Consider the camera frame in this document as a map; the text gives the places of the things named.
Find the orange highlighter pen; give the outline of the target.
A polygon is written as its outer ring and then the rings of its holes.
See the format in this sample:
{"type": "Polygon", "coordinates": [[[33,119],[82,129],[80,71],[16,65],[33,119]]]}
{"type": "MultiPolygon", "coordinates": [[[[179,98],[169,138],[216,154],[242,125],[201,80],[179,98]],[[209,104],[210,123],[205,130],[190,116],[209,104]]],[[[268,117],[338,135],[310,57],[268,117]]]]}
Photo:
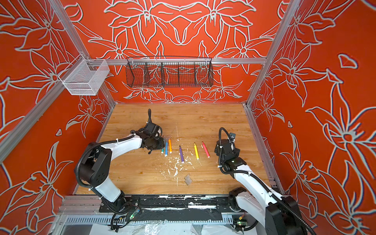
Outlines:
{"type": "Polygon", "coordinates": [[[168,150],[169,150],[169,153],[171,154],[172,153],[172,143],[171,143],[170,138],[168,138],[168,150]]]}

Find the blue highlighter pen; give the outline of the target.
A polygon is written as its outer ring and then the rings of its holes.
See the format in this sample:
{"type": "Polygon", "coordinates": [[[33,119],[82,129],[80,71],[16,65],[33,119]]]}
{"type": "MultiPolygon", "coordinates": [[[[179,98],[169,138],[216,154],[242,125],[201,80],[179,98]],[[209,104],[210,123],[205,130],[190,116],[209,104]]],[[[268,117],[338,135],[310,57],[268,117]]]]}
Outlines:
{"type": "Polygon", "coordinates": [[[168,139],[164,138],[165,144],[164,144],[164,156],[168,156],[168,139]]]}

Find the purple highlighter pen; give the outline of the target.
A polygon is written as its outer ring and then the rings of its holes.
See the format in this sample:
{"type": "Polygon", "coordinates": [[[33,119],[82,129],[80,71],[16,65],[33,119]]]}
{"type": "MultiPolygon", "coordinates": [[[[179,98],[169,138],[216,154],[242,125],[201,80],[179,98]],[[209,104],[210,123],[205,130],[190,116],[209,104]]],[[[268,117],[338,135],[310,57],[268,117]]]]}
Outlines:
{"type": "Polygon", "coordinates": [[[185,159],[184,159],[184,154],[183,154],[183,150],[181,146],[179,146],[179,154],[180,154],[181,162],[184,163],[185,159]]]}

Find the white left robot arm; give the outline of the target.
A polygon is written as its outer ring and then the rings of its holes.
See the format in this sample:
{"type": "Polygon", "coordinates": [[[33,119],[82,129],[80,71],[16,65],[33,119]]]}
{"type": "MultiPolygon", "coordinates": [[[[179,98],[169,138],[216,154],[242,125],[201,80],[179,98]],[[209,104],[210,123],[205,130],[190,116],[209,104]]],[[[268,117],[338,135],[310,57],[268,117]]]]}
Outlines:
{"type": "Polygon", "coordinates": [[[74,173],[79,186],[93,191],[105,202],[120,200],[120,190],[110,178],[112,163],[118,157],[138,149],[146,149],[151,154],[165,147],[163,129],[148,121],[145,127],[132,130],[124,138],[100,143],[90,143],[78,160],[74,173]]]}

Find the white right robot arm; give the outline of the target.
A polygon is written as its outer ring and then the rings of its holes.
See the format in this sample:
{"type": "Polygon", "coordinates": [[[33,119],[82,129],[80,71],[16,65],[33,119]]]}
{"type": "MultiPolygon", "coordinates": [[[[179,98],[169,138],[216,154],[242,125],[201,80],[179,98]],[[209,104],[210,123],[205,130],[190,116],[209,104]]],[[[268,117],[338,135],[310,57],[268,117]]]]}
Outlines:
{"type": "Polygon", "coordinates": [[[219,140],[214,150],[221,170],[242,184],[230,192],[236,209],[246,211],[258,224],[259,235],[306,235],[297,202],[267,186],[247,163],[240,150],[229,140],[219,140]]]}

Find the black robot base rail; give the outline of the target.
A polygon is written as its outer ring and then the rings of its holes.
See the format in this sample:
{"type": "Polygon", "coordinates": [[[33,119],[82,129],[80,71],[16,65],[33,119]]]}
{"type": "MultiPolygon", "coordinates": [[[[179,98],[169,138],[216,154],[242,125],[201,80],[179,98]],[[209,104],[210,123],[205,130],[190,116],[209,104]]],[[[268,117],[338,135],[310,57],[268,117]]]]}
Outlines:
{"type": "Polygon", "coordinates": [[[233,223],[245,215],[245,210],[235,207],[229,195],[126,195],[131,203],[130,212],[140,209],[134,221],[233,223]]]}

